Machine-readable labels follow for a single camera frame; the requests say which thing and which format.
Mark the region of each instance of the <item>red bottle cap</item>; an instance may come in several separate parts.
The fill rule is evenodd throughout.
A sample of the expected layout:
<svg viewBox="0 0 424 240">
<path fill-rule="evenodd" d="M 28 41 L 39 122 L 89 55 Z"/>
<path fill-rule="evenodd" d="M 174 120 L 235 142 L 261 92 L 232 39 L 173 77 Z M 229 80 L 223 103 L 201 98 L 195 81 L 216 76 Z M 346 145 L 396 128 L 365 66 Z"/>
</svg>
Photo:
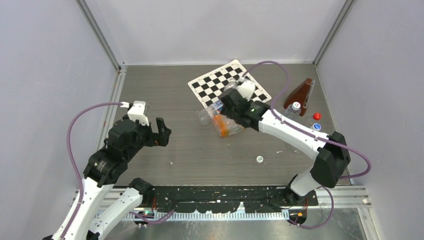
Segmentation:
<svg viewBox="0 0 424 240">
<path fill-rule="evenodd" d="M 313 119 L 314 119 L 315 121 L 320 120 L 320 119 L 321 119 L 321 113 L 319 113 L 319 112 L 315 112 L 315 113 L 313 114 Z"/>
</svg>

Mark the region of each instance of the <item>black and white checkerboard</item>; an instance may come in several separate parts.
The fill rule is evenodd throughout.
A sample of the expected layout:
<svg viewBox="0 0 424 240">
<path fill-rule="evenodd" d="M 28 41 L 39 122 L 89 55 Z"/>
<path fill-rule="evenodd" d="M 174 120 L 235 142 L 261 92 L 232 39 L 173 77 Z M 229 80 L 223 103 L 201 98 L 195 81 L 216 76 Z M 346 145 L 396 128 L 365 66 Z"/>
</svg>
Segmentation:
<svg viewBox="0 0 424 240">
<path fill-rule="evenodd" d="M 218 96 L 223 93 L 224 87 L 228 84 L 230 78 L 238 80 L 244 72 L 246 72 L 246 68 L 241 65 L 238 60 L 234 60 L 194 80 L 191 80 L 188 82 L 188 86 L 200 103 L 206 108 L 218 101 Z M 252 80 L 256 85 L 256 89 L 252 96 L 253 101 L 261 101 L 265 103 L 271 100 L 271 96 L 268 92 L 265 91 L 265 89 L 252 77 L 252 75 L 250 75 L 250 73 L 246 74 L 245 77 Z"/>
</svg>

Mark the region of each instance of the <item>brown bottle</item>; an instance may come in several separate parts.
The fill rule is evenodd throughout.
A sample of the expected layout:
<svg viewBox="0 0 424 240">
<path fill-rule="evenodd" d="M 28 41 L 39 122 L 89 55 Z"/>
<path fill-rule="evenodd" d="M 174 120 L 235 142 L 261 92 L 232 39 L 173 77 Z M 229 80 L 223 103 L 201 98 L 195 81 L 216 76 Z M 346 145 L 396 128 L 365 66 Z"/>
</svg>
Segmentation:
<svg viewBox="0 0 424 240">
<path fill-rule="evenodd" d="M 298 87 L 296 87 L 296 89 L 293 90 L 290 95 L 288 95 L 284 102 L 284 108 L 287 109 L 290 104 L 299 102 L 301 105 L 300 116 L 305 115 L 306 110 L 308 109 L 309 97 L 311 96 L 314 86 L 315 80 L 307 78 Z"/>
</svg>

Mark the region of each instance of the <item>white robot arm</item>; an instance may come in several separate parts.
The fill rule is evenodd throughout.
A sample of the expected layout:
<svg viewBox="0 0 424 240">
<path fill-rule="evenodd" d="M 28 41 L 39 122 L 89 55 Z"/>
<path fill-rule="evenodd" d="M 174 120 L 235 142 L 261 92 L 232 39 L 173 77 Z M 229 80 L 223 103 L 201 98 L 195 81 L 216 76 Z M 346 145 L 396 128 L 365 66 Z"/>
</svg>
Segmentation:
<svg viewBox="0 0 424 240">
<path fill-rule="evenodd" d="M 158 133 L 152 131 L 144 101 L 124 102 L 122 106 L 128 108 L 127 115 L 113 125 L 104 146 L 88 159 L 83 172 L 84 191 L 78 193 L 59 229 L 43 240 L 103 240 L 125 214 L 142 203 L 144 192 L 152 187 L 140 178 L 134 179 L 121 197 L 95 218 L 106 194 L 128 168 L 128 162 L 143 147 L 167 146 L 171 135 L 162 118 L 156 118 Z"/>
<path fill-rule="evenodd" d="M 275 111 L 281 118 L 279 120 L 273 115 L 269 105 L 251 100 L 254 90 L 255 84 L 247 80 L 237 88 L 224 91 L 219 97 L 223 103 L 220 113 L 245 128 L 253 128 L 258 132 L 273 135 L 289 143 L 315 161 L 312 168 L 293 177 L 284 190 L 285 200 L 289 203 L 296 203 L 307 193 L 320 186 L 333 188 L 350 162 L 349 152 L 318 140 L 318 137 L 346 145 L 344 136 L 338 132 L 329 135 L 325 132 L 314 131 Z M 313 134 L 315 138 L 285 123 Z"/>
</svg>

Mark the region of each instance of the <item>gray wooden surface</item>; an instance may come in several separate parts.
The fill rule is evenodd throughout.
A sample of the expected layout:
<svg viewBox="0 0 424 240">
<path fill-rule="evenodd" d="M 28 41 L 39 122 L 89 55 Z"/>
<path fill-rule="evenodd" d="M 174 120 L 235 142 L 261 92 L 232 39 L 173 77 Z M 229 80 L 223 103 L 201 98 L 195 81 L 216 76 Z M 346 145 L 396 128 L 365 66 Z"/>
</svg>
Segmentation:
<svg viewBox="0 0 424 240">
<path fill-rule="evenodd" d="M 167 147 L 143 148 L 129 163 L 118 185 L 127 185 L 137 177 L 153 185 L 285 185 L 295 174 L 312 166 L 313 161 L 306 155 L 292 152 L 287 143 L 271 135 L 245 129 L 221 138 L 212 124 L 198 123 L 195 112 L 203 107 L 187 83 L 217 67 L 128 67 L 120 101 L 146 101 L 147 117 L 154 131 L 155 118 L 161 117 L 172 134 Z M 304 117 L 320 112 L 323 131 L 332 133 L 332 120 L 314 66 L 290 64 L 287 70 L 292 77 L 290 91 L 306 78 L 317 80 Z M 273 97 L 286 83 L 284 72 L 274 65 L 258 66 L 251 74 Z M 278 101 L 280 112 L 284 111 L 283 99 Z M 125 113 L 119 108 L 115 120 Z M 257 163 L 257 156 L 263 156 L 264 161 Z"/>
</svg>

